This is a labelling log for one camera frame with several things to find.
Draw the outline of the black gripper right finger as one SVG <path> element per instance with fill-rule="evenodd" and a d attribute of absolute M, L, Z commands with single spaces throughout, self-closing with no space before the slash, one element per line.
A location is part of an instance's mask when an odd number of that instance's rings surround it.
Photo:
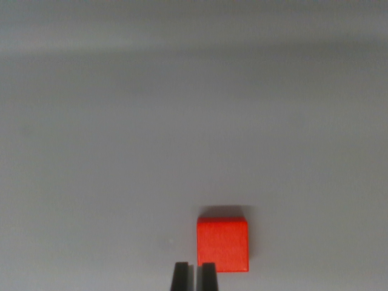
<path fill-rule="evenodd" d="M 204 263 L 197 268 L 197 291 L 218 291 L 218 279 L 215 263 Z"/>

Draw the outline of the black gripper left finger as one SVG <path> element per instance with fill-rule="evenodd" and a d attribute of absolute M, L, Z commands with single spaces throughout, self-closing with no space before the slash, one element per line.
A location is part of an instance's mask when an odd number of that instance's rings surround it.
<path fill-rule="evenodd" d="M 194 290 L 194 266 L 188 262 L 175 263 L 170 291 Z"/>

